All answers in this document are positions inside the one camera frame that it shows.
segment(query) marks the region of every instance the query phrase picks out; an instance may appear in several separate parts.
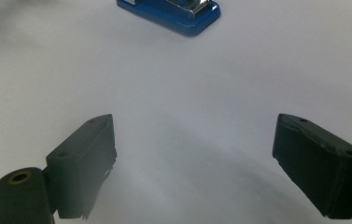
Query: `screw hole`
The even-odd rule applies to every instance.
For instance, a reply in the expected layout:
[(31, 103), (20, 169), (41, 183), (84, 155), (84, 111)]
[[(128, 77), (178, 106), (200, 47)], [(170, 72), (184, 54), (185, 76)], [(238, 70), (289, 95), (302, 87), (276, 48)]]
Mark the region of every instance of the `screw hole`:
[(19, 185), (26, 182), (28, 179), (31, 178), (31, 172), (22, 172), (13, 175), (9, 180), (8, 184), (10, 185)]
[(349, 155), (349, 156), (352, 156), (352, 151), (348, 150), (348, 151), (346, 152), (346, 154)]

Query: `stapler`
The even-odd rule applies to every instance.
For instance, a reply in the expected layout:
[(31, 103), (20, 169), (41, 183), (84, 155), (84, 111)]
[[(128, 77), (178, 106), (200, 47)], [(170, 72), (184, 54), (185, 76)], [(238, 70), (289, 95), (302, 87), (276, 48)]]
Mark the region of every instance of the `stapler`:
[(177, 33), (195, 36), (219, 18), (211, 0), (117, 0), (119, 7)]

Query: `silver metal part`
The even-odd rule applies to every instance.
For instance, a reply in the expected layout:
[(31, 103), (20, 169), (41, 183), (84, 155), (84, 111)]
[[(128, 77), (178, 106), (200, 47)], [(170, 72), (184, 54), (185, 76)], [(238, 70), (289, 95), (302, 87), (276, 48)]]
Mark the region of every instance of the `silver metal part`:
[(167, 0), (167, 2), (172, 3), (179, 8), (187, 10), (192, 15), (196, 15), (205, 7), (209, 6), (211, 1), (210, 0), (186, 0), (184, 4), (180, 3), (180, 0)]
[(124, 1), (128, 2), (128, 3), (132, 4), (132, 5), (135, 5), (135, 0), (124, 0)]

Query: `white table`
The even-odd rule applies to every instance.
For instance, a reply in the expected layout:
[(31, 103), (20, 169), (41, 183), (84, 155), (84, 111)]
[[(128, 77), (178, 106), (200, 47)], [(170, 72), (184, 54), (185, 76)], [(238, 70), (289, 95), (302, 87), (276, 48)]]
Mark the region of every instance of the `white table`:
[(112, 0), (0, 1), (0, 178), (111, 113), (114, 170), (86, 222), (56, 223), (352, 223), (271, 154), (279, 113), (352, 144), (352, 1), (219, 4), (188, 38)]

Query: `black plastic part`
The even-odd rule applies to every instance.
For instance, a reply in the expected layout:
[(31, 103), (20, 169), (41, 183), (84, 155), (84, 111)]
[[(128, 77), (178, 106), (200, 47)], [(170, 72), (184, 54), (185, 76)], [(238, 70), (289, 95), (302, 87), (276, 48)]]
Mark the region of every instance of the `black plastic part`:
[(280, 114), (273, 156), (323, 216), (352, 218), (352, 145), (307, 119)]
[(0, 179), (0, 224), (52, 224), (44, 176), (25, 168)]
[(112, 116), (84, 123), (47, 156), (51, 211), (61, 218), (88, 217), (116, 157)]

